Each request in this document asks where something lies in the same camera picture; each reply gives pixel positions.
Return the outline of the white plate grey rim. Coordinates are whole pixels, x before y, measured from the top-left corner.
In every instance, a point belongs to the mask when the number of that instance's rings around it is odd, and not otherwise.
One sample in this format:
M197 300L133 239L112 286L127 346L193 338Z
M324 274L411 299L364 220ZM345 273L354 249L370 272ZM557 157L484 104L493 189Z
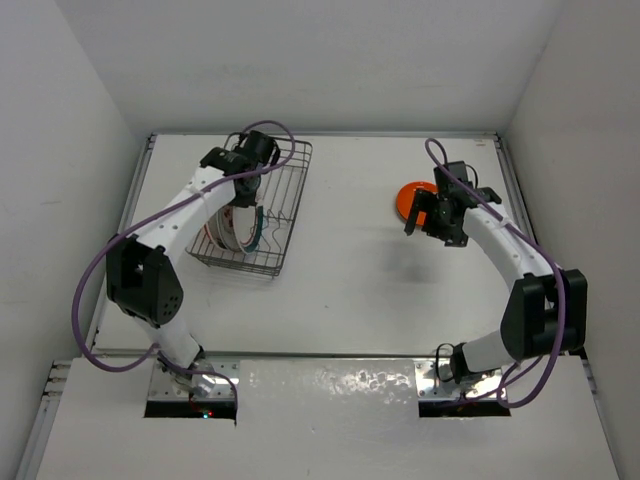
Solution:
M216 247L224 251L245 252L245 248L241 246L235 234L233 213L232 206L220 209L204 225L204 231L209 241Z

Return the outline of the white plate red rim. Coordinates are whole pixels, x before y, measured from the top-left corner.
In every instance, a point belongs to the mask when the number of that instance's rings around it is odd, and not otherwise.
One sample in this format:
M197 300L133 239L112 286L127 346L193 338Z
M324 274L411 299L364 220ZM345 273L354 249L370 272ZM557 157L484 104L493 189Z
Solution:
M256 250L263 227L263 209L261 206L246 208L235 207L233 211L233 230L236 242L243 253Z

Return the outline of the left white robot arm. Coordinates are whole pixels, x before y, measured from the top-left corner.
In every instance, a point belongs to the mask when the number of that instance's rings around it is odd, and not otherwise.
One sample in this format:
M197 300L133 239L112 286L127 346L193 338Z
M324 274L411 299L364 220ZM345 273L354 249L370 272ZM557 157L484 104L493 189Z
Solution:
M240 134L231 150L213 148L164 210L142 221L106 254L109 300L144 325L178 371L192 367L202 347L179 313L184 290L175 265L219 210L256 204L261 176L280 154L276 139L257 130Z

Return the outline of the orange plastic plate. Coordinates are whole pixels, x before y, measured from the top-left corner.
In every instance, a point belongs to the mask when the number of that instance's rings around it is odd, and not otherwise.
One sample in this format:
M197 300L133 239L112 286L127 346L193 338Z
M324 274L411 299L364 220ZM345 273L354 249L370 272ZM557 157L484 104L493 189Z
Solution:
M425 190L432 194L438 193L437 186L431 182L414 181L404 185L397 193L395 200L396 212L403 221L408 219L417 190Z

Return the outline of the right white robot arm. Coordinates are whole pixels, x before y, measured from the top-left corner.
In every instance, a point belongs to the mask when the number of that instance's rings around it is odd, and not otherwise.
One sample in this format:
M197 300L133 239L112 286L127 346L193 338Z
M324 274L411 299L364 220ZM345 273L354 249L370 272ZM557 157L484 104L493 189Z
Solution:
M456 383L511 362L583 347L586 338L586 277L563 270L525 241L499 195L473 188L467 166L458 161L434 169L437 190L415 191L404 231L420 228L447 247L474 240L510 290L499 328L453 348L450 370Z

